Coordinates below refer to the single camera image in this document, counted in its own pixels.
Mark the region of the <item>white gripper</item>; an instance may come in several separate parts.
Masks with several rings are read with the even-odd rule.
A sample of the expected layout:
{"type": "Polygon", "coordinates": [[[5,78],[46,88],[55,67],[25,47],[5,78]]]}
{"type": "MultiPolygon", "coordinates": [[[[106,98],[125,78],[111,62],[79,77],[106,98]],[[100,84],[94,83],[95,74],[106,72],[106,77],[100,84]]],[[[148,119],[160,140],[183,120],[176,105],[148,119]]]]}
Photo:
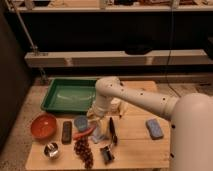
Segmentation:
{"type": "Polygon", "coordinates": [[[105,125],[105,124],[107,124],[107,118],[106,118],[106,117],[98,116],[98,115],[93,111],[92,108],[90,108],[90,109],[87,111],[86,117],[87,117],[87,119],[89,120],[89,123],[90,123],[90,124],[100,124],[100,125],[105,125]]]}

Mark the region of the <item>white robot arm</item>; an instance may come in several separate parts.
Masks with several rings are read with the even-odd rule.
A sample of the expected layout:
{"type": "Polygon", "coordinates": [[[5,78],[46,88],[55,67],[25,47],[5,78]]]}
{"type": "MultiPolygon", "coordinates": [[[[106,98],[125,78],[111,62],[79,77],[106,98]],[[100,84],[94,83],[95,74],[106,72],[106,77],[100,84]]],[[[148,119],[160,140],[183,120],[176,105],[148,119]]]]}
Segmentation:
{"type": "Polygon", "coordinates": [[[213,171],[213,96],[191,93],[180,98],[132,89],[116,76],[95,82],[92,110],[103,118],[113,98],[170,122],[170,171],[213,171]]]}

